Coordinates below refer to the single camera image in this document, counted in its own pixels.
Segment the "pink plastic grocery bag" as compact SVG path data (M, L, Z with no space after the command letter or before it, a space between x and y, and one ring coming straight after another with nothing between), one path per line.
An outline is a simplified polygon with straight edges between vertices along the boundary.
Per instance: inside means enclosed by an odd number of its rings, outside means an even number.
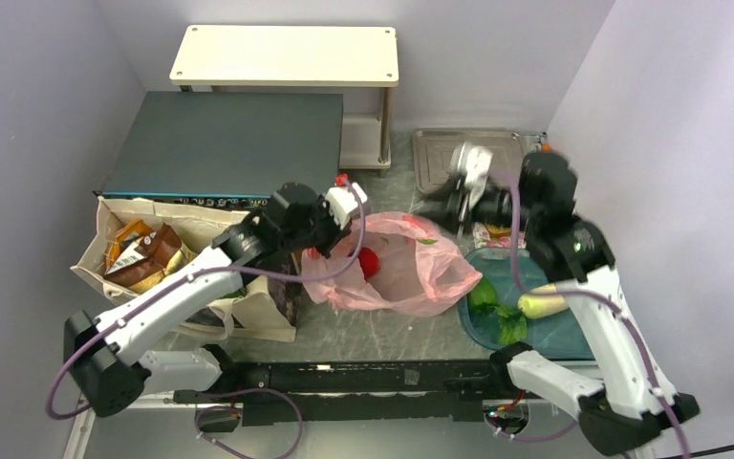
M306 282L310 299L342 310L432 317L455 305L482 279L438 227L411 214L369 215L362 251L377 260L375 273L368 274L357 261L334 278Z

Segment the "red apple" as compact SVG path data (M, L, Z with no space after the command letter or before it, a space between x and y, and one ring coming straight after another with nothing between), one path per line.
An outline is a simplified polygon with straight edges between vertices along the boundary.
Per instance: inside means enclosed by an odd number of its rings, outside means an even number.
M370 279L378 274L380 270L380 260L374 251L369 248L362 248L359 251L357 258L365 279Z

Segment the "green pepper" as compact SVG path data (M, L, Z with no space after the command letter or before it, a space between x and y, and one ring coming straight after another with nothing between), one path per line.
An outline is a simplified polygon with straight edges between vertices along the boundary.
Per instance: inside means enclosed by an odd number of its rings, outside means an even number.
M499 298L492 283L483 277L467 295L467 309L471 314L490 314L499 305Z

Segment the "beige canvas tote bag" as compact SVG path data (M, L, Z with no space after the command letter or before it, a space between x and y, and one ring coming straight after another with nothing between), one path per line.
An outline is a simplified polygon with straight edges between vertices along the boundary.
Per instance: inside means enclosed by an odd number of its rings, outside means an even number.
M113 304L121 305L137 294L105 280L103 273L109 244L122 228L136 219L155 230L166 224L187 247L199 252L222 230L239 223L245 216L243 211L100 197L96 236L71 270ZM207 341L242 338L292 342L296 337L294 304L297 295L290 289L294 286L293 283L258 277L247 285L245 295L217 299L207 304L174 331Z

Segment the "white radish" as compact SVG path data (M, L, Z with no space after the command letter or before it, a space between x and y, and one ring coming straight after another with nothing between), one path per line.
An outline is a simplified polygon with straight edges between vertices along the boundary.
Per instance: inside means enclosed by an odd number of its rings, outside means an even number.
M541 319L566 311L567 301L557 292L554 284L538 287L529 294L521 295L518 310L528 319Z

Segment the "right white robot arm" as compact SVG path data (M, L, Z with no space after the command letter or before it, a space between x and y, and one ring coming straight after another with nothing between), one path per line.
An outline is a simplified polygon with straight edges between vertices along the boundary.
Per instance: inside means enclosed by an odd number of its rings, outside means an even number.
M528 153L517 178L494 170L485 147L465 143L453 153L445 186L425 196L421 215L452 232L476 223L507 227L525 247L577 320L598 378L550 361L517 342L494 352L486 376L449 388L525 391L571 416L605 456L650 458L652 444L672 429L682 457L690 447L682 424L696 417L696 399L664 376L633 320L615 256L601 230L575 210L576 173L561 155Z

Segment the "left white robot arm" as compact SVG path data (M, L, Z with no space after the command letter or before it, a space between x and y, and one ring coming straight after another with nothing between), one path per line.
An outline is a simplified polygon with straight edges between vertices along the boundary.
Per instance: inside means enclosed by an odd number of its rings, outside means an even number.
M108 417L142 395L168 391L228 399L237 377L220 346L156 351L154 344L212 301L260 276L306 282L304 275L276 272L273 266L285 254L305 249L329 256L353 221L365 220L367 203L362 188L345 176L323 195L286 183L266 207L224 229L151 290L97 317L84 311L72 315L64 324L64 363L46 396L46 414L65 420L93 410Z

